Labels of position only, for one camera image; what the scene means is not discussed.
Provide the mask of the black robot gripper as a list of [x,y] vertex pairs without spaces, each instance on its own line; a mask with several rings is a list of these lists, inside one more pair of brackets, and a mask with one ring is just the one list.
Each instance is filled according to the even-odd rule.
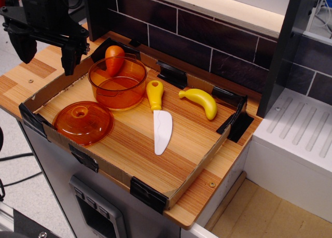
[[1,15],[20,60],[29,64],[37,53],[37,40],[58,46],[66,76],[74,73],[81,55],[89,51],[88,31],[68,13],[68,0],[21,0],[22,6],[4,6]]

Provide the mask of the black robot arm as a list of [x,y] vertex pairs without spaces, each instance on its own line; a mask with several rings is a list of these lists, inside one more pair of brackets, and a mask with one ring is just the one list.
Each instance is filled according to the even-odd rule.
[[61,48],[65,75],[74,73],[82,55],[89,51],[88,31],[69,14],[68,0],[21,0],[22,5],[1,7],[4,30],[20,60],[30,63],[37,42]]

